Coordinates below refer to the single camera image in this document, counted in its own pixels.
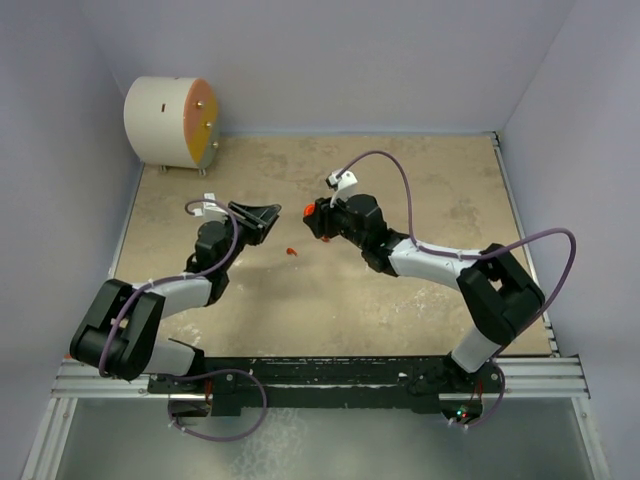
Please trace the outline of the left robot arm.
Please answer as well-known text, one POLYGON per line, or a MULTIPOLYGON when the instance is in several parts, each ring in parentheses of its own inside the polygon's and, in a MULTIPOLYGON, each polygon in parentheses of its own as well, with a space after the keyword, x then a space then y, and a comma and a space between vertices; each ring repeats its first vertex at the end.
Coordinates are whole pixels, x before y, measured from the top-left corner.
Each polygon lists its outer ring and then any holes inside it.
POLYGON ((72 337, 71 358, 97 368, 103 377, 130 381, 142 374, 162 374, 184 392, 202 387, 203 352, 159 340, 161 321, 216 303, 229 284, 233 262, 245 247, 264 242, 281 206, 199 202, 215 206, 217 212, 199 227, 184 271, 143 284, 105 281, 72 337))

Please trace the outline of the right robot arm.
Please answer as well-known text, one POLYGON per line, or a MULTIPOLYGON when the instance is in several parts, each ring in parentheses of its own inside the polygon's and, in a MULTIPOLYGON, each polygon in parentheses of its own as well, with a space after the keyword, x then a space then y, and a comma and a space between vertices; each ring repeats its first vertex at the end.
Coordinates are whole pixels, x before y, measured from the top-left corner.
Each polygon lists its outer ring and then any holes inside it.
POLYGON ((528 328, 545 297, 524 267, 499 244, 483 251, 438 250, 390 228, 375 197, 319 198, 304 209, 303 222, 322 240, 340 236, 360 249, 372 270, 427 280, 460 292, 473 327, 450 353, 446 383, 467 391, 480 368, 528 328))

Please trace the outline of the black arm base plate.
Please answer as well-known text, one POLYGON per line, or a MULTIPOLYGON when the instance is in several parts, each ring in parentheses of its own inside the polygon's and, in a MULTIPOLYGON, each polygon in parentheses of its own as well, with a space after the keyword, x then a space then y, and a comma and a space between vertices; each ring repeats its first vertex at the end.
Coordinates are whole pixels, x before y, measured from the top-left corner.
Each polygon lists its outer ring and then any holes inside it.
POLYGON ((446 356, 206 357, 196 380, 153 374, 148 390, 172 400, 200 398, 213 416, 245 408, 399 409, 479 415, 505 387, 486 362, 467 374, 446 356))

